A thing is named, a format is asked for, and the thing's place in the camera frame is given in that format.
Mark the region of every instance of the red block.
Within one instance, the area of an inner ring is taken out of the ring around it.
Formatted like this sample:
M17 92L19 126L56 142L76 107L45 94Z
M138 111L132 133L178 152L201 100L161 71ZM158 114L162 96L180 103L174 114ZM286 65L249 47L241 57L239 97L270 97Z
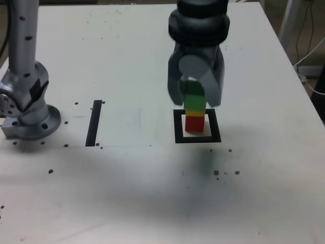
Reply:
M185 131L187 132L203 132L204 130L204 116L186 116Z

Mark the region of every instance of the stacked blocks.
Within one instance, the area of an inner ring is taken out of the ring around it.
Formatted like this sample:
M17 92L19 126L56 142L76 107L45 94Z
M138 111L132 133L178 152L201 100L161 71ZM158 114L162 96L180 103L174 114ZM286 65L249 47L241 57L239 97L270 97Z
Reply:
M184 96L185 131L203 132L206 105L207 101L201 84L198 81L188 81Z

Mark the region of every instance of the metal base plate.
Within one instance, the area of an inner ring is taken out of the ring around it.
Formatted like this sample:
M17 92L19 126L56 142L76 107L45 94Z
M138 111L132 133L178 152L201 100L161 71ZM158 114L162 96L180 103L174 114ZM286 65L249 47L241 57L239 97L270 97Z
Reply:
M7 139L38 140L51 135L61 124L61 115L57 108L47 105L49 116L41 123L27 126L17 118L7 117L2 125L2 131Z

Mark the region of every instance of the table surface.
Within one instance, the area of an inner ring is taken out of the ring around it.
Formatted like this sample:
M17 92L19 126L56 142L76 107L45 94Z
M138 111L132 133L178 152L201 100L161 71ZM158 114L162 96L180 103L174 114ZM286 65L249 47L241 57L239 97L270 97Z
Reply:
M325 129L260 5L229 5L212 144L175 144L174 9L40 7L37 60L62 124L17 145L1 133L1 243L325 242ZM85 147L94 100L100 146Z

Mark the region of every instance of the gray robot arm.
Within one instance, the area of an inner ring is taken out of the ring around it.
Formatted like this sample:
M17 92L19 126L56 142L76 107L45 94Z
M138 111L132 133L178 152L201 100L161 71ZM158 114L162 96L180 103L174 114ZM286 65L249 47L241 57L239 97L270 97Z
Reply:
M0 111L7 138L36 140L61 123L59 111L45 103L49 85L45 67L35 60L39 0L8 0L9 68L0 83Z
M224 62L219 44L229 31L228 0L179 0L169 18L175 49L168 63L168 91L183 105L186 81L197 80L211 107L221 103Z

